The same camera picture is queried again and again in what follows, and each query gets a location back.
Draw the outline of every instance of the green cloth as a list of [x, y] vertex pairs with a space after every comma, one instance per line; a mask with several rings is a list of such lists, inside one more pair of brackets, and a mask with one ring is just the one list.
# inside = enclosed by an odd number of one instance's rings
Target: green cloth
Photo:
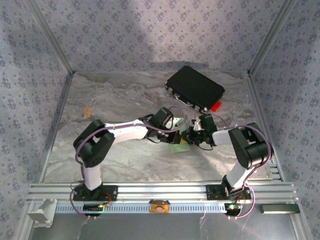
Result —
[[[186, 130], [186, 125], [183, 125], [182, 128], [179, 130], [180, 133]], [[180, 152], [186, 152], [190, 151], [190, 145], [184, 141], [181, 140], [180, 144], [170, 144], [171, 153], [180, 153]]]

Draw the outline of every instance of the marble surface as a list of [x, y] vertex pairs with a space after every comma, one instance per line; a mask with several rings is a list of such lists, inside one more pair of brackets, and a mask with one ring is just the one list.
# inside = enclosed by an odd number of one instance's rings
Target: marble surface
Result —
[[[94, 119], [105, 123], [130, 122], [150, 113], [155, 114], [161, 107], [178, 106], [187, 115], [186, 122], [191, 123], [191, 119], [199, 113], [174, 99], [164, 88], [166, 80], [174, 73], [75, 74], [44, 181], [61, 183], [81, 179], [73, 141]], [[254, 122], [245, 87], [245, 72], [201, 73], [225, 88], [220, 100], [222, 106], [217, 114], [225, 119], [228, 126]], [[85, 107], [91, 109], [91, 116], [87, 119], [84, 118]], [[179, 111], [172, 111], [176, 117], [182, 117]], [[219, 118], [214, 117], [214, 120], [218, 129], [224, 127]], [[130, 140], [112, 146], [101, 164], [101, 174], [104, 182], [220, 180], [235, 163], [236, 156], [231, 145], [217, 146], [212, 151], [191, 146], [191, 151], [171, 153], [166, 143]], [[254, 177], [269, 179], [269, 166], [259, 169]]]

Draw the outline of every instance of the patterned wallpaper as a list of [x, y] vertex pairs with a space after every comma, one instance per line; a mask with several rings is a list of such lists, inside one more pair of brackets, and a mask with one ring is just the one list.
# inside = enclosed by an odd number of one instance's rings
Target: patterned wallpaper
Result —
[[300, 0], [255, 76], [268, 127], [320, 239], [320, 2]]
[[24, 1], [0, 8], [0, 239], [11, 240], [67, 74]]
[[283, 0], [38, 0], [75, 71], [249, 68]]

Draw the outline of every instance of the white bracket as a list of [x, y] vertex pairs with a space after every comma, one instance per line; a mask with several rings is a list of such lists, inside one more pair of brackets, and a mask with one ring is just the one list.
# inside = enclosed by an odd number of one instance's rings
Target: white bracket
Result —
[[27, 213], [29, 217], [34, 221], [35, 228], [51, 227], [54, 220], [57, 204], [57, 199], [44, 199], [43, 203], [36, 211]]

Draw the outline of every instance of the black box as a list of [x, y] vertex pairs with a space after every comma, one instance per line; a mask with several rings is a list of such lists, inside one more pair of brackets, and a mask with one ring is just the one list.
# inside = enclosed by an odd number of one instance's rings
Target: black box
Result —
[[221, 85], [187, 65], [166, 81], [165, 89], [200, 113], [208, 112], [225, 92]]

